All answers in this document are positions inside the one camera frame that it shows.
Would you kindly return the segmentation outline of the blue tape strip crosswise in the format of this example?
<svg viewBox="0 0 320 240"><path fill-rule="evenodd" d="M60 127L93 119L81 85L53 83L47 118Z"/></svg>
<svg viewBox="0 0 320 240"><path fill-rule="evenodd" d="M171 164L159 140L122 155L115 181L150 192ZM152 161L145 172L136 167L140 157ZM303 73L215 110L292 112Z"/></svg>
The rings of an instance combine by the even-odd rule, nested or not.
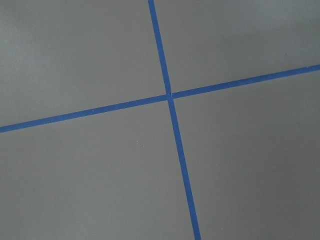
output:
<svg viewBox="0 0 320 240"><path fill-rule="evenodd" d="M194 95L199 95L199 94L204 94L204 93L209 93L214 91L220 91L220 90L229 89L229 88L240 87L240 86L249 85L249 84L255 84L255 83L264 82L264 81L270 81L275 79L291 77L295 75L302 75L302 74L307 74L311 72L317 72L319 70L320 70L320 66L316 64L316 65L307 66L307 67L301 67L301 68L285 70L285 71L276 72L276 73L269 73L269 74L260 75L260 76L254 76L254 77L249 77L249 78L244 78L244 79L239 79L239 80L234 80L234 81L229 81L229 82L224 82L224 83L219 83L214 85L208 85L204 87L198 87L194 89L178 91L178 92L172 93L171 95L174 99L179 99L179 98L184 98L184 97L189 97L189 96L194 96ZM21 123L5 125L0 128L0 132L6 133L6 132L11 132L11 131L21 130L26 128L32 128L32 127L37 127L41 125L47 125L47 124L77 119L77 118L83 118L83 117L92 116L92 115L113 112L113 111L127 109L127 108L133 108L137 106L149 105L153 103L163 102L166 100L167 100L166 95L159 95L159 96L153 96L153 97L148 97L143 99L137 99L137 100L127 101L127 102L77 111L77 112L71 112L71 113L66 113L66 114L41 118L41 119L30 120L30 121L21 122Z"/></svg>

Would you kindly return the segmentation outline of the blue tape strip lengthwise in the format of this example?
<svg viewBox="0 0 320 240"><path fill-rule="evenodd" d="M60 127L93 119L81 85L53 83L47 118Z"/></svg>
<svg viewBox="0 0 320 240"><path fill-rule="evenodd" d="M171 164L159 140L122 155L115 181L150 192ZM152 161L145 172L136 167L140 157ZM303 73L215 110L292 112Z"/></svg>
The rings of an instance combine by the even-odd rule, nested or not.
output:
<svg viewBox="0 0 320 240"><path fill-rule="evenodd" d="M181 170L181 175L182 175L182 180L184 185L186 201L188 205L188 211L189 211L193 236L194 236L194 239L200 240L202 236L199 228L198 216L197 216L197 211L195 207L183 141L182 141L181 132L179 128L177 111L175 107L173 93L171 90L171 81L170 81L170 76L168 72L165 51L163 47L163 41L162 41L162 36L161 36L161 31L160 31L160 26L159 26L159 21L157 16L156 5L153 0L148 1L148 8L150 12L150 17L151 17L156 47L157 47L157 53L158 53L158 58L159 58L164 88L165 88L166 100L169 108L169 114L170 114L172 130L173 130L174 140L175 140L177 154L178 154L178 160L179 160L179 165L180 165L180 170Z"/></svg>

